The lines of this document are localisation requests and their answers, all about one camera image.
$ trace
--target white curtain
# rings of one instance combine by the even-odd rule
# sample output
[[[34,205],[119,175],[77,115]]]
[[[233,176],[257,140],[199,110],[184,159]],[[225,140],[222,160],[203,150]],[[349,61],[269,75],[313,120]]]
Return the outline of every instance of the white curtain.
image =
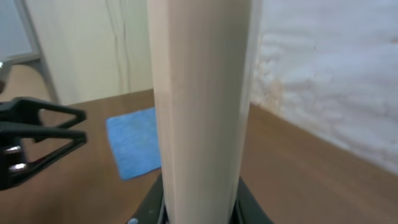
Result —
[[[252,101],[398,173],[398,1],[265,0],[261,22]]]

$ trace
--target blue cloth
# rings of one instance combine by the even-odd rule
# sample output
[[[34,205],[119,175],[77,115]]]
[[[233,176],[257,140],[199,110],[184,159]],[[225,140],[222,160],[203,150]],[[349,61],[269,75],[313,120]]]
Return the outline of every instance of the blue cloth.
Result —
[[[155,108],[106,120],[108,139],[123,180],[160,168]]]

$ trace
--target folded cloth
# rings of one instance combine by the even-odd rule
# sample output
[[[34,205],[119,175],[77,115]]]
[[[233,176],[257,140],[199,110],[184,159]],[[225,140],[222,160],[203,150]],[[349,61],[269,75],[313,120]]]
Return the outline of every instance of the folded cloth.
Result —
[[[160,168],[155,108],[108,118],[106,126],[121,179]]]

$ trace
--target table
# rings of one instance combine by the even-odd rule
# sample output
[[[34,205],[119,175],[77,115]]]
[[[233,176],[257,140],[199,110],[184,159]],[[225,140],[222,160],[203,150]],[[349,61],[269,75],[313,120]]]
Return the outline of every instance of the table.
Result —
[[[106,118],[154,106],[152,90],[73,105],[88,143],[0,192],[0,223],[124,223],[160,174],[123,181]],[[66,116],[47,113],[46,124]],[[27,141],[34,159],[64,144]],[[398,177],[251,105],[241,176],[275,223],[398,223]]]

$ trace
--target blue square cloth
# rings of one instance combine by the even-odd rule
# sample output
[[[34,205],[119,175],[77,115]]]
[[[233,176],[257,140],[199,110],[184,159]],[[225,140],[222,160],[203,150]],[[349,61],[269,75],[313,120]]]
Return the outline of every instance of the blue square cloth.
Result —
[[[160,168],[155,108],[108,118],[106,126],[120,178]]]

